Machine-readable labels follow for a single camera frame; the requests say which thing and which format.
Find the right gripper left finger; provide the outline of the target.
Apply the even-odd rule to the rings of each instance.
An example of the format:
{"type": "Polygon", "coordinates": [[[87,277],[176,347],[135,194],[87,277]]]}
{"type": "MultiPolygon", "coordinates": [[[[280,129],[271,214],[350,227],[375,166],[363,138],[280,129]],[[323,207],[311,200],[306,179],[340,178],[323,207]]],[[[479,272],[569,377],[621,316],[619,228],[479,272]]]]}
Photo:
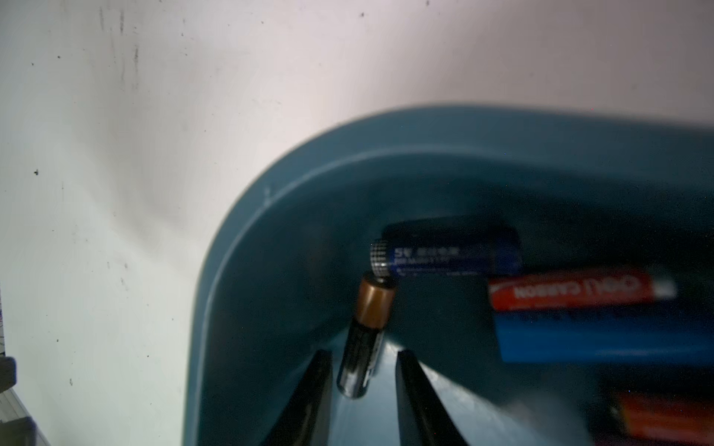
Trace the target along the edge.
{"type": "Polygon", "coordinates": [[[327,445],[332,388],[332,353],[321,349],[261,445],[327,445]]]}

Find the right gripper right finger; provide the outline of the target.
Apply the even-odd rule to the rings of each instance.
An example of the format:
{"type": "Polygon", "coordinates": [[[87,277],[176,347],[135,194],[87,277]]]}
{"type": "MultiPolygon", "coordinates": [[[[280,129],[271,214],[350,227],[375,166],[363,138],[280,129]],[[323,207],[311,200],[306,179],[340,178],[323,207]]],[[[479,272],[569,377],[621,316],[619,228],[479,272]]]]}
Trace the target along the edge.
{"type": "Polygon", "coordinates": [[[401,446],[467,445],[413,351],[397,354],[395,384],[401,446]]]}

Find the teal plastic storage box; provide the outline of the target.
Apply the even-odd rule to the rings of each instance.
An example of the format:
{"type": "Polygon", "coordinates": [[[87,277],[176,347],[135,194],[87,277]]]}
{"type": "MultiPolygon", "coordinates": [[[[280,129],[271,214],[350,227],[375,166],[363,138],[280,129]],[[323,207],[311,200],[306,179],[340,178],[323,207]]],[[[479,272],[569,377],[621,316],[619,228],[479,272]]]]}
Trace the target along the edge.
{"type": "Polygon", "coordinates": [[[396,111],[275,164],[208,252],[183,441],[261,445],[318,350],[332,353],[327,445],[401,445],[410,350],[467,445],[590,445],[611,395],[713,401],[713,132],[492,107],[396,111]],[[518,233],[514,276],[396,282],[366,394],[337,386],[370,245],[393,223],[479,217],[518,233]],[[496,311],[488,282],[620,266],[669,271],[649,304],[496,311]]]}

